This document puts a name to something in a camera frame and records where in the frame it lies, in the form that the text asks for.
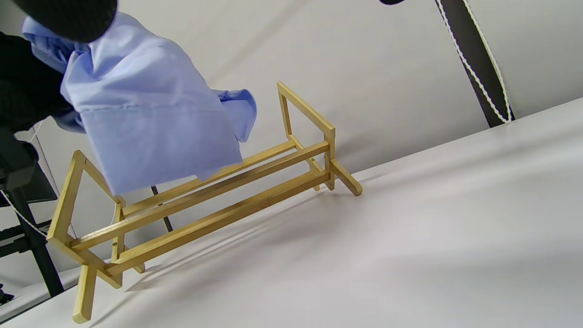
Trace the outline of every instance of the wooden bar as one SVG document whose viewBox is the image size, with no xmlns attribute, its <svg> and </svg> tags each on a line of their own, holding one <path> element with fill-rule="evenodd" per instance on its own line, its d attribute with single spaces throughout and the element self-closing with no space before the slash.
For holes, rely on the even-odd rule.
<svg viewBox="0 0 583 328">
<path fill-rule="evenodd" d="M 315 144 L 306 149 L 291 153 L 290 155 L 286 155 L 272 162 L 263 164 L 255 169 L 240 173 L 239 175 L 220 181 L 205 189 L 198 190 L 192 194 L 183 196 L 162 206 L 158 206 L 150 211 L 138 213 L 135 216 L 126 218 L 121 222 L 92 232 L 79 239 L 73 240 L 70 244 L 70 247 L 73 250 L 89 249 L 93 246 L 113 239 L 120 234 L 130 232 L 140 228 L 141 226 L 150 224 L 158 219 L 167 217 L 203 201 L 224 194 L 235 188 L 241 187 L 247 183 L 256 181 L 262 177 L 288 168 L 291 165 L 300 163 L 306 159 L 309 159 L 310 157 L 318 155 L 319 153 L 323 153 L 328 149 L 328 143 L 326 141 L 322 141 L 319 144 Z"/>
<path fill-rule="evenodd" d="M 287 100 L 296 106 L 312 123 L 314 123 L 328 138 L 334 138 L 336 131 L 334 125 L 328 122 L 320 113 L 318 113 L 312 106 L 306 103 L 295 92 L 288 88 L 283 82 L 278 82 L 278 92 Z"/>
<path fill-rule="evenodd" d="M 332 160 L 336 158 L 336 137 L 329 137 L 324 134 L 324 140 L 328 141 L 330 144 L 330 148 L 324 154 L 324 166 L 326 168 L 326 172 L 330 174 L 330 179 L 326 182 L 326 186 L 330 191 L 334 190 L 336 177 L 334 176 L 334 172 L 332 171 Z"/>
<path fill-rule="evenodd" d="M 290 121 L 290 112 L 287 108 L 287 99 L 279 93 L 279 105 L 282 108 L 283 128 L 287 135 L 292 134 L 292 122 Z"/>
<path fill-rule="evenodd" d="M 71 159 L 71 164 L 69 164 L 65 182 L 63 183 L 63 189 L 57 202 L 57 208 L 55 209 L 55 214 L 53 215 L 51 226 L 47 233 L 48 240 L 56 239 L 60 240 L 61 243 L 64 243 L 66 240 L 75 207 L 75 199 L 77 198 L 79 185 L 81 184 L 85 159 L 85 155 L 81 151 L 75 151 L 73 153 L 73 158 Z"/>
<path fill-rule="evenodd" d="M 308 172 L 279 184 L 183 228 L 123 252 L 118 260 L 106 266 L 106 270 L 112 275 L 121 273 L 137 263 L 151 260 L 264 208 L 313 188 L 328 180 L 328 177 L 329 175 L 326 172 Z"/>
<path fill-rule="evenodd" d="M 114 196 L 111 194 L 109 187 L 107 186 L 106 178 L 103 177 L 101 172 L 91 163 L 88 158 L 85 158 L 85 172 L 97 183 L 98 186 L 106 192 L 106 194 L 116 203 L 121 203 L 124 199 L 121 196 Z"/>
<path fill-rule="evenodd" d="M 115 204 L 115 217 L 113 223 L 117 223 L 124 219 L 124 217 L 121 214 L 122 206 L 123 204 L 118 203 Z M 115 261 L 119 259 L 120 254 L 126 252 L 127 250 L 128 247 L 125 245 L 125 235 L 115 237 L 113 239 L 113 243 L 111 244 L 111 260 Z M 136 272 L 138 273 L 144 273 L 146 271 L 146 266 L 143 263 L 141 263 L 135 266 L 134 270 L 136 270 Z"/>
<path fill-rule="evenodd" d="M 336 159 L 332 160 L 332 171 L 355 196 L 363 193 L 363 186 Z"/>
<path fill-rule="evenodd" d="M 161 203 L 166 201 L 172 200 L 184 194 L 187 194 L 191 191 L 194 191 L 198 188 L 207 186 L 213 182 L 219 181 L 233 173 L 240 172 L 244 169 L 248 169 L 251 166 L 254 166 L 258 163 L 261 163 L 265 160 L 271 159 L 275 156 L 281 155 L 285 152 L 288 152 L 295 148 L 295 144 L 291 141 L 284 142 L 280 145 L 277 145 L 273 148 L 270 148 L 266 151 L 260 152 L 255 154 L 251 157 L 246 158 L 243 160 L 243 163 L 240 165 L 229 166 L 228 168 L 224 168 L 219 171 L 217 174 L 213 175 L 210 179 L 205 181 L 200 181 L 199 179 L 195 179 L 193 181 L 181 184 L 180 186 L 168 189 L 166 191 L 162 191 L 158 195 L 149 197 L 145 200 L 139 201 L 133 205 L 129 205 L 125 207 L 122 211 L 124 216 L 128 216 L 130 214 L 136 213 L 138 211 L 144 211 L 150 209 L 152 207 L 158 206 Z"/>
<path fill-rule="evenodd" d="M 73 310 L 73 320 L 78 324 L 91 320 L 96 280 L 97 270 L 93 266 L 82 265 L 79 283 L 77 284 L 75 309 Z"/>
<path fill-rule="evenodd" d="M 129 251 L 129 248 L 124 245 L 124 252 L 127 251 Z M 134 267 L 134 270 L 136 270 L 137 273 L 144 273 L 146 272 L 146 265 L 144 263 L 140 263 Z"/>
<path fill-rule="evenodd" d="M 287 137 L 289 138 L 289 140 L 293 141 L 294 144 L 296 145 L 296 149 L 298 150 L 302 150 L 304 149 L 304 145 L 301 144 L 301 142 L 296 138 L 295 135 L 293 134 L 289 134 L 287 135 Z M 315 158 L 309 158 L 306 160 L 306 162 L 308 162 L 309 166 L 310 166 L 310 171 L 313 172 L 322 172 L 324 169 L 322 168 L 322 166 L 320 166 L 320 164 L 318 164 L 318 162 L 316 161 Z M 317 185 L 314 187 L 315 191 L 319 191 L 320 190 L 320 186 Z"/>
<path fill-rule="evenodd" d="M 49 242 L 51 242 L 51 245 L 55 246 L 57 249 L 70 256 L 77 263 L 87 264 L 96 268 L 97 276 L 110 284 L 113 288 L 121 288 L 121 275 L 111 275 L 106 272 L 106 263 L 90 250 L 74 251 L 68 247 L 70 242 L 73 240 L 73 237 L 71 237 L 69 234 L 67 234 L 65 240 L 65 243 L 62 243 L 56 239 L 49 240 Z"/>
<path fill-rule="evenodd" d="M 115 216 L 113 223 L 120 222 L 124 219 L 121 214 L 121 206 L 120 204 L 115 204 Z M 113 239 L 113 243 L 111 244 L 111 260 L 117 260 L 120 257 L 120 254 L 125 251 L 125 235 L 122 233 Z"/>
</svg>

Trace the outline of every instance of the light blue shirt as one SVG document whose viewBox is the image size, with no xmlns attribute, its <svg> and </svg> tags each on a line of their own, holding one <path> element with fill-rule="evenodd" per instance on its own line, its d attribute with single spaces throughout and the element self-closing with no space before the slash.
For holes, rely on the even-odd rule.
<svg viewBox="0 0 583 328">
<path fill-rule="evenodd" d="M 242 161 L 239 142 L 257 116 L 250 92 L 211 90 L 178 44 L 132 16 L 118 13 L 89 44 L 30 17 L 23 34 L 37 58 L 64 73 L 61 94 L 78 115 L 62 117 L 61 126 L 84 128 L 114 194 L 193 175 L 205 180 Z"/>
</svg>

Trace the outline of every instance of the black cloth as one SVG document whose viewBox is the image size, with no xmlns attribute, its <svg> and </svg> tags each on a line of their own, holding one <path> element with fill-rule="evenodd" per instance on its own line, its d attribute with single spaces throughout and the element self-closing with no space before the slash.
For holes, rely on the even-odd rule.
<svg viewBox="0 0 583 328">
<path fill-rule="evenodd" d="M 16 133 L 72 110 L 61 96 L 62 80 L 33 55 L 27 40 L 0 32 L 0 124 Z"/>
<path fill-rule="evenodd" d="M 117 0 L 12 0 L 55 34 L 89 43 L 111 26 Z"/>
</svg>

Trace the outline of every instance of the white rope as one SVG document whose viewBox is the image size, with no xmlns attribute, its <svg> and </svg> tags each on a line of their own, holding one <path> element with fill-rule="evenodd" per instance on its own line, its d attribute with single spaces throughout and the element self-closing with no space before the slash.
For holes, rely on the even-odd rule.
<svg viewBox="0 0 583 328">
<path fill-rule="evenodd" d="M 22 218 L 22 220 L 24 220 L 26 223 L 28 223 L 30 225 L 31 228 L 33 228 L 36 232 L 40 233 L 43 237 L 45 236 L 45 233 L 40 231 L 34 224 L 30 223 L 29 220 L 27 220 L 24 215 L 22 215 L 17 209 L 16 207 L 12 204 L 12 202 L 10 201 L 10 198 L 8 198 L 8 195 L 6 195 L 4 193 L 4 190 L 0 190 L 0 192 L 2 193 L 2 195 L 4 195 L 4 198 L 6 198 L 6 201 L 8 201 L 8 204 L 10 204 L 10 206 L 12 207 L 12 209 L 14 209 L 14 212 L 16 212 L 16 214 L 18 214 L 19 217 Z"/>
<path fill-rule="evenodd" d="M 504 80 L 502 79 L 502 73 L 500 72 L 500 67 L 498 67 L 498 63 L 496 63 L 496 59 L 494 59 L 494 54 L 492 54 L 490 46 L 488 46 L 488 42 L 486 42 L 486 37 L 484 36 L 484 33 L 482 33 L 482 29 L 478 25 L 476 17 L 474 16 L 472 10 L 470 9 L 468 2 L 466 0 L 463 0 L 463 3 L 465 4 L 466 9 L 468 10 L 468 13 L 470 14 L 470 17 L 472 18 L 472 21 L 473 21 L 474 25 L 476 26 L 478 33 L 480 34 L 480 38 L 482 38 L 482 42 L 484 42 L 486 52 L 488 53 L 488 56 L 490 57 L 490 60 L 492 61 L 492 64 L 494 65 L 494 70 L 496 71 L 496 75 L 498 76 L 498 80 L 500 80 L 500 85 L 502 86 L 502 93 L 504 94 L 504 101 L 506 103 L 506 111 L 507 111 L 508 119 L 504 118 L 504 116 L 502 116 L 502 114 L 500 114 L 498 109 L 496 109 L 496 106 L 492 102 L 492 99 L 488 95 L 488 92 L 486 91 L 486 88 L 484 88 L 484 85 L 480 81 L 480 78 L 477 77 L 476 72 L 474 72 L 474 70 L 472 69 L 472 67 L 468 63 L 468 60 L 466 60 L 465 56 L 463 55 L 462 50 L 459 48 L 458 41 L 455 39 L 454 32 L 452 32 L 452 30 L 451 30 L 451 26 L 449 25 L 449 20 L 447 19 L 447 16 L 445 15 L 445 9 L 443 8 L 443 4 L 441 3 L 441 0 L 437 0 L 437 5 L 438 5 L 439 10 L 441 12 L 441 17 L 443 18 L 443 21 L 445 22 L 445 26 L 447 27 L 447 30 L 449 32 L 449 36 L 454 41 L 455 50 L 458 52 L 458 55 L 461 58 L 462 63 L 464 64 L 464 66 L 466 66 L 466 69 L 470 72 L 471 76 L 474 78 L 474 80 L 476 81 L 476 83 L 478 84 L 480 89 L 482 90 L 484 97 L 488 101 L 488 104 L 490 104 L 490 107 L 492 107 L 492 109 L 494 110 L 494 113 L 496 114 L 496 116 L 498 116 L 498 118 L 502 122 L 508 124 L 508 123 L 512 122 L 512 115 L 510 112 L 510 104 L 508 103 L 508 95 L 506 92 L 506 86 L 504 85 Z"/>
<path fill-rule="evenodd" d="M 38 125 L 37 128 L 34 128 L 34 125 L 33 125 L 34 134 L 33 134 L 33 137 L 29 140 L 29 143 L 31 143 L 34 140 L 34 137 L 36 137 L 36 134 L 40 130 L 40 127 L 43 126 L 43 122 L 44 121 L 40 121 L 40 124 Z"/>
</svg>

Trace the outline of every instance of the white table surface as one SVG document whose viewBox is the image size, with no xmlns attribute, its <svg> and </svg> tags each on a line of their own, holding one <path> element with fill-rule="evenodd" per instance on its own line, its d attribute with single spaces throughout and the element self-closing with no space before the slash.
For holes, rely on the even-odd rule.
<svg viewBox="0 0 583 328">
<path fill-rule="evenodd" d="M 583 100 L 307 191 L 98 279 L 89 327 L 583 324 Z M 76 288 L 6 323 L 78 327 Z"/>
<path fill-rule="evenodd" d="M 63 288 L 68 289 L 76 285 L 77 280 L 79 280 L 79 272 L 79 267 L 59 272 Z M 0 306 L 0 322 L 4 322 L 50 298 L 44 282 L 26 286 L 15 292 L 14 295 L 12 301 Z"/>
</svg>

